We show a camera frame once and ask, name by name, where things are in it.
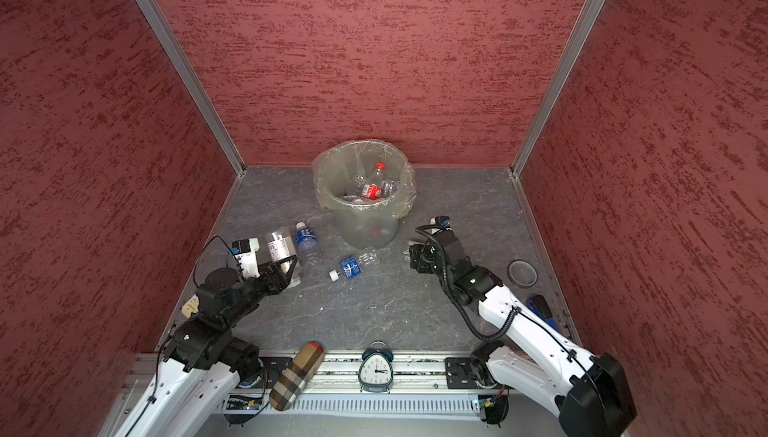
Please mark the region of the orange white label bottle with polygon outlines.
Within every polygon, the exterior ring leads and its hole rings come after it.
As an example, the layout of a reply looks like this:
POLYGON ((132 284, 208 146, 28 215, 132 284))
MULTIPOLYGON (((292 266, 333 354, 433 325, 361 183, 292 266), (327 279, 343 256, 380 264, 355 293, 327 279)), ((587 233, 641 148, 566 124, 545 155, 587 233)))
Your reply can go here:
MULTIPOLYGON (((274 262, 280 260, 289 255, 296 255, 297 251, 294 246, 293 237, 288 227, 279 228, 273 232, 266 234, 266 242, 270 258, 274 262)), ((296 273, 291 275, 291 282, 288 285, 288 289, 297 287, 301 284, 300 278, 300 263, 296 269, 296 273)))

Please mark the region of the clear square green-cap bottle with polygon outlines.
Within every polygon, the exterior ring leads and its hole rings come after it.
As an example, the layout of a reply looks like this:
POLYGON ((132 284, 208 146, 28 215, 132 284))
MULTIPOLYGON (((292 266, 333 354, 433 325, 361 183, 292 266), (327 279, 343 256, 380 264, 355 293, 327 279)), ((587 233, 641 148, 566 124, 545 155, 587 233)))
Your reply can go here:
POLYGON ((411 260, 419 256, 422 246, 421 242, 415 240, 408 241, 408 253, 411 260))

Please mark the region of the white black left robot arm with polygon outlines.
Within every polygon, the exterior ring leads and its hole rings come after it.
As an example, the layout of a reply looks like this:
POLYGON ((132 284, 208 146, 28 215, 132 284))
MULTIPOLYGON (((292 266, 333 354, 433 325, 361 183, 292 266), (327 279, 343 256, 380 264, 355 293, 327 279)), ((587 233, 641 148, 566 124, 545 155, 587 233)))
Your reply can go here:
POLYGON ((198 311, 167 339, 153 379, 116 434, 196 435, 238 385, 262 373, 258 347, 235 337, 234 327, 285 290, 297 265, 289 256, 258 265, 256 277, 231 267, 211 272, 196 289, 198 311))

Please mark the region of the chrysanthemum tea bottle green neck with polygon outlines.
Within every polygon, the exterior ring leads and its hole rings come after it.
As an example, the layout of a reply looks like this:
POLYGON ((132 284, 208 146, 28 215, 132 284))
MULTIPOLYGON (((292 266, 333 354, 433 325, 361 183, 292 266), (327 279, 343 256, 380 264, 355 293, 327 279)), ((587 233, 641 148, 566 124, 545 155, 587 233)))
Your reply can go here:
POLYGON ((361 197, 359 195, 345 195, 343 197, 343 200, 345 202, 348 202, 348 203, 354 204, 354 205, 367 205, 367 204, 370 203, 370 201, 368 199, 363 198, 363 197, 361 197))

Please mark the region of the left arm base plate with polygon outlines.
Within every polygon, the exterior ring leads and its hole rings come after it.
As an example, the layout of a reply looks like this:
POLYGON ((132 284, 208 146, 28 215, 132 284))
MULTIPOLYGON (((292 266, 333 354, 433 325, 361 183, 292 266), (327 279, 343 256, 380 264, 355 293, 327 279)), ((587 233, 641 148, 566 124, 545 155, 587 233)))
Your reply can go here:
POLYGON ((271 388, 291 361, 292 357, 290 356, 261 357, 261 370, 259 373, 239 384, 238 389, 271 388))

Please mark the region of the blue label water bottle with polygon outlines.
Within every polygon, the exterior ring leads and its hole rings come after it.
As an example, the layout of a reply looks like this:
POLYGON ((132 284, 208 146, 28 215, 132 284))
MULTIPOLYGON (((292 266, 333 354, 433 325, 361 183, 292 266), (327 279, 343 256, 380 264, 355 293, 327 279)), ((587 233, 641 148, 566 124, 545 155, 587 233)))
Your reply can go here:
POLYGON ((296 250, 303 266, 311 268, 321 259, 320 244, 314 231, 305 222, 298 222, 296 230, 296 250))

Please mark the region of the red Coca-Cola bottle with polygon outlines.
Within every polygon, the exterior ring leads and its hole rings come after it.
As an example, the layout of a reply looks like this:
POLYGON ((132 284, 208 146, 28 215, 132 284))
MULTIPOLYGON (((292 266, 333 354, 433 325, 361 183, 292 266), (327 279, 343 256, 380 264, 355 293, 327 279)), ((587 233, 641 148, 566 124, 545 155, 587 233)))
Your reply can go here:
POLYGON ((376 201, 383 196, 384 193, 384 171, 386 165, 383 162, 378 162, 375 165, 374 172, 365 180, 361 197, 371 201, 376 201))

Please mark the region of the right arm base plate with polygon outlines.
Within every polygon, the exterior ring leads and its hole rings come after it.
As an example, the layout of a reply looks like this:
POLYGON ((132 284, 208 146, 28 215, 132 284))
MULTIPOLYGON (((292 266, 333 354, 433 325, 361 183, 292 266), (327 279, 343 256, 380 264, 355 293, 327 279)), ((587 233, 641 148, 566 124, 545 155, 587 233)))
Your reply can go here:
POLYGON ((445 377, 450 390, 475 390, 481 386, 476 380, 471 357, 446 357, 445 377))

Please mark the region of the Pocari Sweat blue bottle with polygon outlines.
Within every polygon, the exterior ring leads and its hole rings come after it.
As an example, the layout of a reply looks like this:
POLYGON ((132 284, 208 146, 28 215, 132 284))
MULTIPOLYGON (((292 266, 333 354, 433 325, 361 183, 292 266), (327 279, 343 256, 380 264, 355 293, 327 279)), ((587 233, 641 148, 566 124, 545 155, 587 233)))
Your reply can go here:
POLYGON ((328 276, 333 282, 342 278, 349 280, 374 269, 378 262, 379 258, 374 250, 358 255, 349 255, 336 262, 328 272, 328 276))

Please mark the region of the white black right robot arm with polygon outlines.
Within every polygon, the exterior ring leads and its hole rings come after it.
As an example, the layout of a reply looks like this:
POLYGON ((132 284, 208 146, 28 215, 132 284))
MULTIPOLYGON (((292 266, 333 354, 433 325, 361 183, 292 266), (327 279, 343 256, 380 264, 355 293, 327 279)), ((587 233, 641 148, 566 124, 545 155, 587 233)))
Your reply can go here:
POLYGON ((470 332, 491 346, 482 363, 498 384, 552 413, 568 436, 622 436, 637 416, 626 372, 569 340, 527 308, 501 278, 474 264, 449 227, 416 228, 410 266, 437 277, 470 332))

